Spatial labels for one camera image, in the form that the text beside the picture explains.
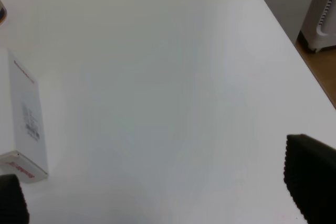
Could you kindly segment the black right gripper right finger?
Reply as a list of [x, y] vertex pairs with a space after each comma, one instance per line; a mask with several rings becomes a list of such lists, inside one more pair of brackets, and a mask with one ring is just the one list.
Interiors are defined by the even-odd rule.
[[335, 148], [287, 135], [284, 182], [307, 223], [335, 223]]

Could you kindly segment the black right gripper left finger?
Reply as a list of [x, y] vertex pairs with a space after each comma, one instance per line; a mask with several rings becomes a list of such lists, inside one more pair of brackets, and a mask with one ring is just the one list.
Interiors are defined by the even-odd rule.
[[29, 223], [26, 200], [15, 174], [1, 175], [1, 223]]

